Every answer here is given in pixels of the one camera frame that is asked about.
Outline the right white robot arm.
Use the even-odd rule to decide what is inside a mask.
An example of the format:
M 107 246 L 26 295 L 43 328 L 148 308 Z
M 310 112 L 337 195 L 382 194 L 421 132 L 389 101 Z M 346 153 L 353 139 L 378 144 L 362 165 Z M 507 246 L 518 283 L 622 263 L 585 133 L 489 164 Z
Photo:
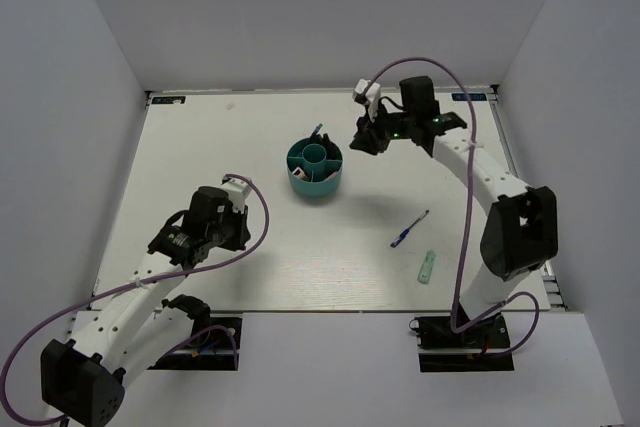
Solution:
M 401 97 L 401 104 L 389 112 L 380 84 L 359 80 L 353 99 L 365 112 L 357 120 L 351 147 L 377 155 L 393 141 L 408 140 L 464 185 L 467 222 L 476 206 L 483 210 L 481 264 L 465 284 L 466 259 L 459 259 L 451 314 L 453 337 L 472 346 L 488 332 L 485 318 L 520 297 L 520 284 L 557 254 L 556 196 L 550 188 L 533 188 L 503 168 L 479 142 L 475 113 L 463 119 L 457 112 L 442 111 L 429 77 L 403 80 Z

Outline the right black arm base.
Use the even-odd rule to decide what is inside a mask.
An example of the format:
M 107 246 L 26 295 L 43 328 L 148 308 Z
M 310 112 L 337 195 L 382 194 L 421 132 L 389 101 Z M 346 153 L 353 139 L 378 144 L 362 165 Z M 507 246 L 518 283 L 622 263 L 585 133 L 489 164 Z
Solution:
M 511 347 L 501 314 L 463 333 L 450 329 L 448 316 L 414 317 L 409 330 L 416 336 L 421 373 L 509 372 L 514 370 Z

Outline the clear blue ink pen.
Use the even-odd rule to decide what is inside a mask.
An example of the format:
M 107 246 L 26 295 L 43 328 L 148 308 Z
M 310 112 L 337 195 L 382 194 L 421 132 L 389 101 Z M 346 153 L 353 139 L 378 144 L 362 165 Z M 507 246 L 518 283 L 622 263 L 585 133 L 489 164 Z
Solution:
M 313 139 L 315 136 L 317 136 L 322 128 L 323 128 L 323 124 L 319 123 L 312 131 L 309 139 Z

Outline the yellow black highlighter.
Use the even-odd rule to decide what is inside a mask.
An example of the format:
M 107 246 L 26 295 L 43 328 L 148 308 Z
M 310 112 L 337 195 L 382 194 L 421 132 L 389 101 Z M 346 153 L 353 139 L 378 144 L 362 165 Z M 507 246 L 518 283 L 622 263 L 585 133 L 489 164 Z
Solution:
M 341 158 L 339 147 L 329 138 L 327 133 L 321 137 L 321 144 L 326 151 L 328 160 L 339 160 Z

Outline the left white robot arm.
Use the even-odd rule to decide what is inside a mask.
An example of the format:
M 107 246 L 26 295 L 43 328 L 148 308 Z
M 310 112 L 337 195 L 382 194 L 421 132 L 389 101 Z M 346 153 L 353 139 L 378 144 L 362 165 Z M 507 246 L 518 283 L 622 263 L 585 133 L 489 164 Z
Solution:
M 66 343 L 51 341 L 41 354 L 43 400 L 83 426 L 105 426 L 121 407 L 125 389 L 180 342 L 205 343 L 211 309 L 171 292 L 212 249 L 245 249 L 250 239 L 245 204 L 250 186 L 226 177 L 202 186 L 188 209 L 169 217 L 151 240 L 131 290 L 115 294 Z

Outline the green black highlighter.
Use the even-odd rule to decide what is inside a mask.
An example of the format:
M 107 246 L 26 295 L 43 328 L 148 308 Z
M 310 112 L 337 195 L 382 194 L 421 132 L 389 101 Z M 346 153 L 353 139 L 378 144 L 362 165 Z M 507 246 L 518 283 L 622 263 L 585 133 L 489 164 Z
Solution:
M 313 134 L 308 138 L 307 144 L 308 145 L 312 145 L 312 144 L 321 145 L 322 142 L 323 142 L 323 140 L 322 140 L 322 136 L 320 134 Z

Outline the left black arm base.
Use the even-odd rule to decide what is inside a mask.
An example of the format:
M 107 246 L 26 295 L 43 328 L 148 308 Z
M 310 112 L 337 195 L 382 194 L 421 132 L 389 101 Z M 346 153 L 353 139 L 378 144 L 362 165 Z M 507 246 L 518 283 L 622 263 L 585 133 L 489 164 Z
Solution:
M 161 313 L 186 320 L 187 337 L 197 334 L 179 348 L 165 353 L 149 370 L 159 371 L 237 371 L 240 360 L 243 318 L 239 314 L 214 313 L 209 305 L 194 297 L 179 294 L 163 299 Z

